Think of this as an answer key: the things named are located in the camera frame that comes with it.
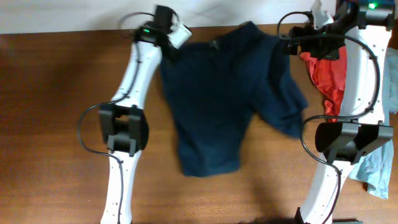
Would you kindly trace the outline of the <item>navy blue shorts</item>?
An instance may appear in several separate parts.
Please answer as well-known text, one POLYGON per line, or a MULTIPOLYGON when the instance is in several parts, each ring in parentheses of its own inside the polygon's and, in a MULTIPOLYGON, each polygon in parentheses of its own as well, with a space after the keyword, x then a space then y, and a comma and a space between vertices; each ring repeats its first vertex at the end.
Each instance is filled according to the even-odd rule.
POLYGON ((283 41, 254 23, 209 42, 183 45, 160 75, 178 134, 182 173, 209 177, 239 169, 254 114, 299 138, 308 103, 290 74, 283 41))

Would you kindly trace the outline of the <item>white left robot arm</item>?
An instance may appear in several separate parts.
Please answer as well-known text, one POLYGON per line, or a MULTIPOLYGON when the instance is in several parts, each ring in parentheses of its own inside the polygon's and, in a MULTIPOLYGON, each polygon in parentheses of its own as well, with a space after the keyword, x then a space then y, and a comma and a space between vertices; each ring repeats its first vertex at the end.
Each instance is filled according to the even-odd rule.
POLYGON ((108 190, 100 220, 105 224, 132 222, 134 176, 149 138, 144 114, 147 91, 162 58, 176 59, 178 48, 192 35, 167 6, 156 6, 152 17, 135 31, 122 82, 111 101, 99 108, 109 157, 108 190))

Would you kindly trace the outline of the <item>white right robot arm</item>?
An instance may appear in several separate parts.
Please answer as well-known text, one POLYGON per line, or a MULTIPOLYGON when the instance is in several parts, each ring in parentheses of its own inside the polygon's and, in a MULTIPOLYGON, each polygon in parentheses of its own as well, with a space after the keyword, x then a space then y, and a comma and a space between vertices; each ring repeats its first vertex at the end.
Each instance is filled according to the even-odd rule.
POLYGON ((362 157, 393 137, 382 106, 382 83, 387 45, 392 35, 394 1, 337 1, 334 14, 315 1, 306 12, 308 23, 284 37, 288 53, 299 50, 312 57, 336 60, 346 47, 344 95, 336 116, 321 116, 315 133, 317 170, 298 224, 331 223, 342 186, 362 157))

